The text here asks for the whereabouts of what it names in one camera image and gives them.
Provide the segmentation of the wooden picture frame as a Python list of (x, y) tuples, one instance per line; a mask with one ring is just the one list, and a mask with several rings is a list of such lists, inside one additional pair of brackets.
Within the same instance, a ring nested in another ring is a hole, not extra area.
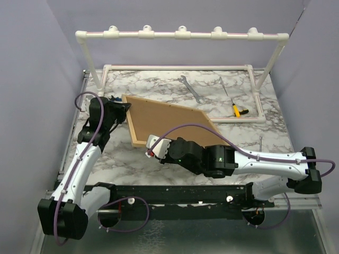
[[(188, 123), (200, 124), (219, 133), (206, 113), (199, 109), (125, 94), (122, 95), (122, 101), (131, 104), (127, 111), (127, 123), (133, 147), (145, 147), (151, 134), (160, 137), (172, 128)], [(166, 136), (174, 140), (178, 137), (203, 147), (227, 144), (213, 133), (194, 126), (177, 129)]]

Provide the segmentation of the small yellow screwdriver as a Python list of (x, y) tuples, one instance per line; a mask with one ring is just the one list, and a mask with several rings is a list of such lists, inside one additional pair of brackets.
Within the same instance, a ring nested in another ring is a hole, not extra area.
[(238, 110), (238, 107), (236, 106), (236, 104), (234, 103), (234, 101), (232, 99), (230, 99), (230, 100), (231, 100), (231, 103), (232, 103), (232, 106), (233, 106), (235, 116), (240, 117), (240, 112)]

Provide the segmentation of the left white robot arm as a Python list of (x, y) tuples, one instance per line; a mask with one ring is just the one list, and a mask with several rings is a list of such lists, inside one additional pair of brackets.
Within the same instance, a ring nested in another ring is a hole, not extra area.
[(117, 196), (106, 184), (96, 184), (88, 193), (85, 186), (111, 132), (125, 121), (130, 107), (131, 103), (114, 102), (106, 97), (91, 99), (89, 117), (78, 134), (69, 168), (50, 198), (41, 199), (38, 204), (45, 235), (79, 240), (98, 208), (110, 209), (116, 205)]

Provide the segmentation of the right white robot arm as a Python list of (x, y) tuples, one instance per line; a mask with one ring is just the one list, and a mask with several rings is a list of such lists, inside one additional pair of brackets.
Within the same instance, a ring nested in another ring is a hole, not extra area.
[(194, 141), (177, 138), (162, 139), (153, 154), (163, 164), (178, 164), (196, 175), (210, 178), (268, 175), (268, 179), (252, 183), (252, 189), (243, 194), (244, 203), (250, 207), (281, 193), (318, 194), (322, 190), (312, 148), (296, 153), (265, 153), (220, 144), (202, 147)]

